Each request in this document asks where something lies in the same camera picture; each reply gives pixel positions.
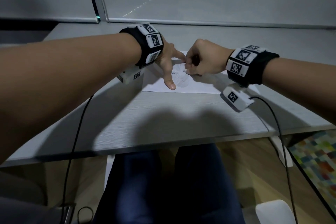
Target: cable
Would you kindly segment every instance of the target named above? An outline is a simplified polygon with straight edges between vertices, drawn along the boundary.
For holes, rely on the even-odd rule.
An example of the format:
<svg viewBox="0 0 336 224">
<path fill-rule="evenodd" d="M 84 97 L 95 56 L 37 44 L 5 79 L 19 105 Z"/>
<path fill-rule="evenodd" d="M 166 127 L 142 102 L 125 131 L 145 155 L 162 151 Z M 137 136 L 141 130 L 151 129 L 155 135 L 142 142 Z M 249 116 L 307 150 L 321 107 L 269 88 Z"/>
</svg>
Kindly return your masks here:
<svg viewBox="0 0 336 224">
<path fill-rule="evenodd" d="M 91 223 L 92 220 L 93 220 L 93 217 L 94 217 L 95 214 L 93 213 L 92 208 L 89 207 L 89 206 L 84 206 L 84 207 L 82 207 L 81 209 L 79 209 L 78 212 L 77 212 L 77 222 L 78 222 L 78 224 L 80 224 L 80 222 L 79 222 L 79 212 L 80 212 L 82 209 L 85 209 L 85 208 L 89 209 L 89 210 L 91 211 L 91 213 L 92 213 L 90 223 Z"/>
<path fill-rule="evenodd" d="M 281 135 L 281 130 L 280 130 L 278 119 L 275 116 L 275 113 L 272 110 L 271 106 L 265 100 L 263 100 L 262 98 L 257 97 L 257 96 L 250 97 L 249 99 L 253 99 L 253 98 L 257 98 L 257 99 L 261 100 L 262 102 L 264 102 L 268 106 L 268 108 L 272 112 L 272 115 L 273 115 L 273 117 L 275 119 L 275 122 L 276 122 L 276 125 L 278 127 L 279 137 L 280 137 L 281 144 L 282 144 L 283 156 L 284 156 L 284 159 L 285 159 L 285 168 L 286 168 L 286 174 L 287 174 L 287 182 L 288 182 L 288 188 L 289 188 L 289 195 L 291 197 L 291 202 L 292 202 L 292 208 L 293 208 L 293 214 L 294 214 L 294 218 L 295 218 L 295 223 L 298 224 L 297 217 L 296 217 L 296 210 L 295 210 L 294 200 L 293 200 L 292 186 L 291 186 L 291 181 L 290 181 L 290 178 L 289 178 L 289 171 L 288 171 L 288 165 L 287 165 L 287 157 L 286 157 L 286 152 L 285 152 L 285 144 L 284 144 L 283 139 L 282 139 L 282 135 Z"/>
<path fill-rule="evenodd" d="M 89 105 L 91 99 L 93 98 L 94 94 L 89 98 L 89 100 L 87 101 L 84 110 L 82 112 L 82 116 L 81 119 L 79 121 L 78 124 L 78 128 L 77 128 L 77 133 L 76 133 L 76 137 L 75 137 L 75 141 L 73 142 L 73 147 L 72 147 L 72 151 L 70 153 L 70 158 L 69 158 L 69 163 L 68 163 L 68 168 L 66 169 L 66 173 L 65 173 L 65 180 L 64 180 L 64 187 L 63 187 L 63 198 L 62 198 L 62 214 L 61 214 L 61 221 L 60 224 L 62 224 L 63 222 L 63 218 L 64 218 L 64 206 L 65 206 L 65 193 L 67 190 L 67 181 L 68 181 L 68 176 L 69 176 L 69 170 L 70 170 L 70 165 L 71 165 L 71 160 L 75 151 L 75 147 L 76 147 L 76 143 L 77 143 L 77 139 L 78 139 L 78 135 L 79 135 L 79 131 L 81 129 L 81 125 L 82 125 L 82 121 L 83 121 L 83 117 L 86 111 L 87 106 Z"/>
</svg>

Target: dark blue pants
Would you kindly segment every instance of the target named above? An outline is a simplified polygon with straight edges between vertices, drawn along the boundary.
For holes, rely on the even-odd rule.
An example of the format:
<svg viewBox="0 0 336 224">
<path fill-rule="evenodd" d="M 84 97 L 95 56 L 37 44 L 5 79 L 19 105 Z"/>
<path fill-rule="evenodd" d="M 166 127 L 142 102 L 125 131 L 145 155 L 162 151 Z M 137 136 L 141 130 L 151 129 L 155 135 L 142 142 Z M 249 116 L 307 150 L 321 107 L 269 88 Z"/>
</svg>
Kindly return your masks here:
<svg viewBox="0 0 336 224">
<path fill-rule="evenodd" d="M 215 144 L 180 147 L 172 180 L 160 174 L 157 151 L 116 155 L 94 223 L 245 223 Z"/>
</svg>

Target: white paper sheet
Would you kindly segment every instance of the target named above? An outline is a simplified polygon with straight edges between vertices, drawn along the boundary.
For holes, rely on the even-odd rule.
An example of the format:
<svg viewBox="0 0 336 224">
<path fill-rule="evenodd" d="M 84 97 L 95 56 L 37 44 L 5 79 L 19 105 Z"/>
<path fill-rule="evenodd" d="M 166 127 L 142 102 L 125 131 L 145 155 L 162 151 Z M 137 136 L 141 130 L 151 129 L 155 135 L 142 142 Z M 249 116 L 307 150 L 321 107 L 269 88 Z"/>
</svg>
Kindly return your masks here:
<svg viewBox="0 0 336 224">
<path fill-rule="evenodd" d="M 173 58 L 172 78 L 176 85 L 175 90 L 170 90 L 163 82 L 162 69 L 157 64 L 146 68 L 143 77 L 142 91 L 172 92 L 172 93 L 208 93 L 220 94 L 229 84 L 233 83 L 228 78 L 226 71 L 219 74 L 204 74 L 203 76 L 190 76 L 184 70 L 184 63 Z M 254 85 L 249 86 L 253 91 L 258 92 Z"/>
</svg>

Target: black wristband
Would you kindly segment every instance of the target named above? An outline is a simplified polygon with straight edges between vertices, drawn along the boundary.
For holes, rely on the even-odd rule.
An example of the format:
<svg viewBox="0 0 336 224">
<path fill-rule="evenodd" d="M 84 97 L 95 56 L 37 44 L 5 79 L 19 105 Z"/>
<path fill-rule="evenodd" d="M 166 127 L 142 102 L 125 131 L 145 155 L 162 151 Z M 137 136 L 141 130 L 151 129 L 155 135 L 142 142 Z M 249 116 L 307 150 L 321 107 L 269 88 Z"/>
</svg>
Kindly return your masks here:
<svg viewBox="0 0 336 224">
<path fill-rule="evenodd" d="M 238 83 L 241 87 L 248 87 L 250 84 L 262 84 L 266 65 L 272 59 L 279 58 L 276 53 L 258 48 L 256 51 L 236 49 L 227 61 L 226 69 L 229 79 Z"/>
<path fill-rule="evenodd" d="M 142 28 L 146 27 L 149 30 L 151 29 L 153 30 L 153 33 L 148 33 L 145 35 L 139 30 L 138 26 Z M 128 33 L 132 35 L 139 43 L 141 47 L 141 57 L 135 65 L 139 66 L 140 69 L 154 63 L 155 59 L 163 51 L 164 43 L 162 35 L 152 25 L 149 26 L 149 24 L 135 24 L 134 27 L 122 29 L 120 33 Z M 149 41 L 147 41 L 147 38 L 149 38 L 149 41 L 152 41 L 152 46 L 149 46 Z"/>
</svg>

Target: desk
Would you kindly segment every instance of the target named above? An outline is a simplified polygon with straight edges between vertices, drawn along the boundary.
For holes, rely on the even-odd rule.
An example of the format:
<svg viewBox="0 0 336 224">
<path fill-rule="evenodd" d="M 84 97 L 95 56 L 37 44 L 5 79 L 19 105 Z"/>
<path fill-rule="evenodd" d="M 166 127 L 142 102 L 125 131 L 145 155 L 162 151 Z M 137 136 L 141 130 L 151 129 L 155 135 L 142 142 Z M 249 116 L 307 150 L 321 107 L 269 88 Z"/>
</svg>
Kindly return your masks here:
<svg viewBox="0 0 336 224">
<path fill-rule="evenodd" d="M 45 40 L 116 33 L 126 24 L 58 24 Z M 336 65 L 336 35 L 317 29 L 157 25 L 177 49 L 197 38 L 228 48 L 265 46 L 280 56 Z M 273 116 L 256 101 L 237 113 L 217 94 L 141 92 L 141 79 L 123 85 L 113 79 L 86 110 L 75 157 L 115 154 L 276 134 Z M 335 128 L 326 120 L 276 93 L 257 86 L 273 108 L 283 134 Z M 84 104 L 18 149 L 3 166 L 69 157 Z"/>
</svg>

